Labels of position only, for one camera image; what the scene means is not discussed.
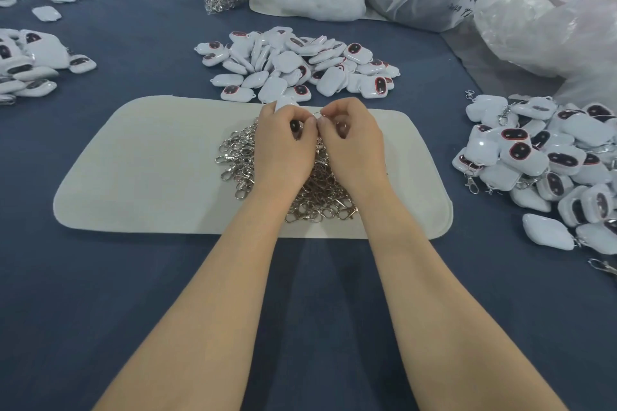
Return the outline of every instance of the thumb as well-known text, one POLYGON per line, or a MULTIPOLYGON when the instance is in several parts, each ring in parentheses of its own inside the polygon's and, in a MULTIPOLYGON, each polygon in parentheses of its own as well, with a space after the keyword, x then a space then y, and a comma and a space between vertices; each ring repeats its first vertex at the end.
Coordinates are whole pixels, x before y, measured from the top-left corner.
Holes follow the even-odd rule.
POLYGON ((336 131, 336 126, 332 123, 332 120, 328 119, 326 116, 321 116, 317 120, 317 124, 326 148, 332 147, 338 140, 342 140, 336 131))
POLYGON ((317 119, 314 116, 305 120, 300 142, 304 146, 315 149, 315 143, 317 143, 317 119))

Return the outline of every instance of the left hand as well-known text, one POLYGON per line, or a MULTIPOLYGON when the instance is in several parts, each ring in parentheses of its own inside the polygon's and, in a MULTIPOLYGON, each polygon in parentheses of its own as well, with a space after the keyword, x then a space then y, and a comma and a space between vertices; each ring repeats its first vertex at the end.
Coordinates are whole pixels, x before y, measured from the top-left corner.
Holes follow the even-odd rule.
POLYGON ((255 131, 255 189, 280 195, 291 204, 309 178, 315 162, 317 120, 306 109, 266 104, 255 131), (300 140, 294 138, 289 122, 304 123, 300 140))

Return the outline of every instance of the white fabric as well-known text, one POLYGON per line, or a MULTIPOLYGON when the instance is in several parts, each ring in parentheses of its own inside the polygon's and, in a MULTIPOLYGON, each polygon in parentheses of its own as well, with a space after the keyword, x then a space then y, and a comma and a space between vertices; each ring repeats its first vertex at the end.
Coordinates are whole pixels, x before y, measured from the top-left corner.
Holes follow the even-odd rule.
MULTIPOLYGON (((279 6, 276 5, 274 0, 249 0, 249 7, 253 12, 261 13, 264 15, 272 16, 297 16, 290 13, 285 13, 279 6)), ((387 18, 382 17, 372 8, 366 7, 366 13, 360 19, 366 20, 379 20, 389 21, 387 18)))
MULTIPOLYGON (((241 202, 222 181, 220 143, 250 125, 261 104, 148 96, 118 109, 81 153, 54 198, 71 228, 129 233, 220 234, 241 202)), ((316 112, 319 108, 307 108, 316 112)), ((428 238, 452 224, 452 202, 433 159, 403 113, 371 109, 386 144, 388 175, 428 238)), ((362 221, 298 221, 281 237, 364 239, 362 221)))

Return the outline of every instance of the dark blue tablecloth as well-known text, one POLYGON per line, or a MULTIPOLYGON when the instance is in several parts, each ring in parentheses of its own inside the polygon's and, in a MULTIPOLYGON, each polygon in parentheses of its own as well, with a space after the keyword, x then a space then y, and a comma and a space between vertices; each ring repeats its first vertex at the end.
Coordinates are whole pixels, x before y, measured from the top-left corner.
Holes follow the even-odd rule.
MULTIPOLYGON (((507 195, 463 186, 450 162, 471 125, 463 92, 475 86, 440 36, 246 7, 207 16, 202 0, 81 0, 43 24, 30 12, 43 4, 0 9, 0 27, 54 33, 99 68, 63 72, 50 96, 0 109, 2 409, 89 410, 217 240, 61 226, 52 198, 77 156, 130 100, 218 97, 217 70, 193 46, 276 24, 358 41, 400 68, 396 89, 370 106, 408 114, 433 154, 455 209, 436 249, 570 409, 616 408, 617 286, 587 265, 590 252, 528 241, 507 195)), ((313 95, 311 105, 329 101, 313 95)), ((274 251, 243 410, 315 409, 416 409, 366 241, 280 240, 274 251)))

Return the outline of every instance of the hand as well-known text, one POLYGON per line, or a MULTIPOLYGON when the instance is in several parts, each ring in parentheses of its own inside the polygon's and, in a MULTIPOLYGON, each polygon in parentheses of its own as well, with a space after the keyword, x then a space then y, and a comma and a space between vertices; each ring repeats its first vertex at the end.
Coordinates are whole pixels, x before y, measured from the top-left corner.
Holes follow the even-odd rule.
POLYGON ((358 98, 328 104, 321 110, 318 127, 332 171, 356 203, 390 186, 383 134, 358 98))
POLYGON ((315 162, 317 120, 306 109, 287 105, 274 113, 276 102, 259 113, 255 131, 255 188, 280 195, 286 205, 296 197, 309 178, 315 162), (300 140, 294 138, 289 122, 304 123, 300 140))

